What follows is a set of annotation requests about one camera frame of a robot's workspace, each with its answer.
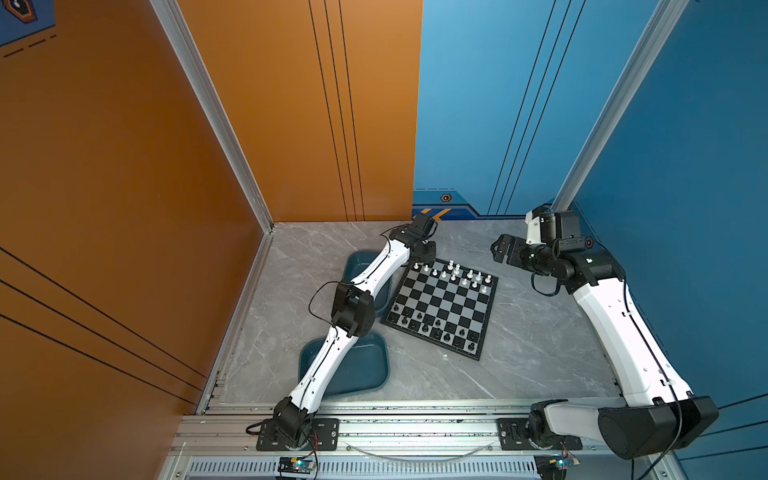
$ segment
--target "yellow chevron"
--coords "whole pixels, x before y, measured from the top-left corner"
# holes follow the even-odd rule
[[[440,220],[442,220],[440,217],[441,217],[442,215],[444,215],[444,214],[448,213],[449,211],[451,211],[451,209],[450,209],[450,208],[446,208],[445,210],[443,210],[443,211],[442,211],[442,212],[440,212],[439,214],[437,214],[437,215],[434,215],[432,218],[434,218],[434,219],[435,219],[435,220],[437,220],[437,221],[440,221]]]

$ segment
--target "chessboard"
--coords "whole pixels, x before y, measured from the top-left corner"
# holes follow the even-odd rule
[[[497,284],[453,261],[409,264],[382,323],[480,360]]]

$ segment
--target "vent grille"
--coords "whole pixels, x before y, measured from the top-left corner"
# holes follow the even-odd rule
[[[279,457],[196,457],[187,471],[188,478],[236,477],[274,478]],[[335,456],[320,458],[318,479],[345,478],[540,478],[532,456],[505,455],[494,458],[467,458],[460,462],[423,460],[388,462]]]

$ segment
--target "cable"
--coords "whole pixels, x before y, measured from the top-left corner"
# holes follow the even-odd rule
[[[640,337],[643,339],[643,342],[645,343],[645,346],[648,348],[648,351],[650,352],[650,355],[653,356],[654,361],[656,362],[656,365],[659,367],[659,372],[661,372],[661,375],[664,376],[664,379],[667,381],[667,386],[670,389],[670,392],[672,393],[672,397],[674,398],[675,405],[677,406],[677,433],[674,436],[674,439],[668,447],[665,448],[665,450],[659,455],[659,458],[654,460],[653,463],[650,464],[650,467],[643,473],[643,475],[640,475],[640,477],[637,480],[643,480],[643,478],[647,477],[647,475],[654,469],[656,465],[658,465],[659,462],[661,462],[661,459],[664,458],[664,456],[670,451],[672,446],[677,443],[677,440],[680,438],[680,433],[683,431],[683,408],[680,406],[680,400],[677,399],[677,394],[674,392],[674,389],[672,388],[672,384],[670,383],[670,379],[667,376],[667,373],[664,371],[664,369],[661,367],[661,362],[659,362],[659,359],[656,357],[656,354],[651,349],[650,344],[645,339],[645,335],[643,335],[643,332],[640,330],[640,327],[637,326],[637,322],[634,321],[634,318],[632,317],[632,313],[629,310],[629,303],[627,302],[627,290],[629,288],[629,283],[627,282],[627,274],[624,274],[624,308],[627,310],[627,315],[629,316],[629,319],[632,320],[632,323],[634,324],[634,328],[637,329],[637,332],[640,333]]]
[[[544,292],[540,292],[539,290],[536,290],[536,284],[534,283],[534,278],[536,278],[536,275],[538,275],[536,272],[531,273],[531,288],[536,293],[540,293],[541,295],[544,295],[544,296],[555,296],[558,293],[560,293],[560,285],[561,285],[560,284],[560,279],[558,279],[558,284],[555,286],[554,292],[552,292],[552,293],[544,293]]]

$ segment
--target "blue wall panel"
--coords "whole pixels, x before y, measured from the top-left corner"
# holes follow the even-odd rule
[[[554,197],[655,6],[425,0],[414,189],[456,191],[482,215]]]
[[[691,2],[577,195],[675,367],[720,406],[768,392],[756,249],[768,234],[766,22],[768,2]],[[766,420],[766,406],[729,407],[710,431]],[[766,445],[766,434],[710,435],[678,456]],[[766,452],[683,465],[695,479],[763,478]],[[724,476],[734,468],[755,476]]]

